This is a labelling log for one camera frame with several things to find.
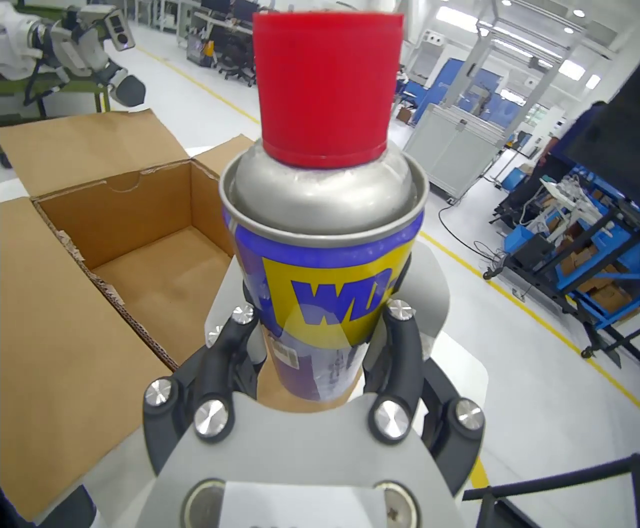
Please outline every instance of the open cardboard box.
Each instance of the open cardboard box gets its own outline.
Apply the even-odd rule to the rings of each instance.
[[[32,518],[204,343],[233,255],[217,178],[252,141],[189,159],[145,111],[5,128],[0,144],[31,196],[0,204],[0,484]]]

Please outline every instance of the blue and yellow label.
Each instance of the blue and yellow label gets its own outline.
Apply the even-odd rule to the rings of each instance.
[[[348,268],[303,268],[263,259],[275,322],[295,339],[318,348],[362,343],[410,251],[411,243],[406,243]]]
[[[226,211],[225,219],[281,382],[306,399],[339,396],[360,366],[360,345],[394,290],[423,214],[382,240],[342,248],[283,244],[232,223]]]

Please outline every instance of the can rim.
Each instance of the can rim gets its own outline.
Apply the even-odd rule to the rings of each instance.
[[[231,215],[233,220],[235,220],[242,227],[256,233],[257,235],[285,244],[297,245],[302,247],[324,248],[349,246],[353,245],[354,242],[356,242],[357,244],[364,244],[367,242],[379,240],[400,231],[401,229],[408,226],[411,222],[413,222],[419,216],[419,214],[424,211],[424,206],[429,194],[429,179],[426,175],[426,172],[420,165],[418,165],[418,162],[416,162],[416,160],[412,156],[410,156],[406,152],[403,152],[402,154],[406,159],[407,164],[409,165],[409,171],[411,173],[412,181],[418,194],[418,199],[415,205],[408,213],[402,215],[400,218],[386,225],[349,234],[309,235],[283,231],[275,227],[269,227],[261,222],[249,218],[229,200],[228,191],[231,184],[233,183],[233,176],[236,174],[240,158],[246,154],[247,150],[249,149],[247,148],[240,154],[236,155],[235,158],[233,158],[227,164],[225,169],[222,171],[222,174],[220,175],[218,193],[220,194],[222,205]]]

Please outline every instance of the wd-40 logo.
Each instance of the wd-40 logo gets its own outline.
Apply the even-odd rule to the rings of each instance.
[[[301,343],[299,349],[348,349],[362,343],[373,331],[380,305],[400,275],[411,245],[344,268],[304,268],[263,259],[273,308],[262,308],[273,311],[268,314],[271,331],[286,332]]]
[[[385,292],[396,282],[387,268],[373,277],[345,283],[338,293],[335,284],[319,284],[314,292],[307,282],[291,281],[305,323],[341,324],[351,307],[350,321],[360,319],[380,306]]]

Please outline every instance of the spray can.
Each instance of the spray can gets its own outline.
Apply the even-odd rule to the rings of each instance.
[[[254,16],[262,139],[220,196],[278,377],[304,399],[351,386],[422,225],[426,176],[387,142],[402,25]]]

